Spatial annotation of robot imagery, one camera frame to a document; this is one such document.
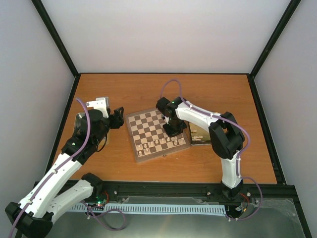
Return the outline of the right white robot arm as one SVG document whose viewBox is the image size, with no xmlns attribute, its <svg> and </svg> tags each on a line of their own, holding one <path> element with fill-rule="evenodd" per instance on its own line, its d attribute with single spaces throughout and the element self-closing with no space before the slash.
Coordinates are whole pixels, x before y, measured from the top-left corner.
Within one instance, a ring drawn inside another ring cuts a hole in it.
<svg viewBox="0 0 317 238">
<path fill-rule="evenodd" d="M 189 101 L 177 97 L 170 101 L 165 97 L 157 101 L 156 109 L 165 119 L 163 129 L 169 137 L 181 134 L 187 128 L 186 121 L 209 133 L 211 146 L 221 159 L 223 197 L 233 200 L 243 186 L 240 174 L 240 154 L 245 137 L 233 114 L 213 113 L 197 108 Z"/>
</svg>

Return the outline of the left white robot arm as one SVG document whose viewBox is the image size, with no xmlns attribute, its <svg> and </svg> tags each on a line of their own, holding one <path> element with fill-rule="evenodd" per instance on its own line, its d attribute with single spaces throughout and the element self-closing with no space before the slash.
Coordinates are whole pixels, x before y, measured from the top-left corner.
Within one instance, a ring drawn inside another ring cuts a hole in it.
<svg viewBox="0 0 317 238">
<path fill-rule="evenodd" d="M 98 109 L 85 110 L 79 127 L 63 146 L 54 165 L 40 182 L 18 203 L 10 202 L 5 212 L 13 227 L 28 238 L 44 238 L 53 224 L 72 206 L 86 198 L 99 199 L 103 194 L 103 181 L 87 173 L 76 184 L 61 192 L 61 189 L 87 160 L 102 148 L 110 129 L 124 124 L 124 109 L 113 112 Z"/>
</svg>

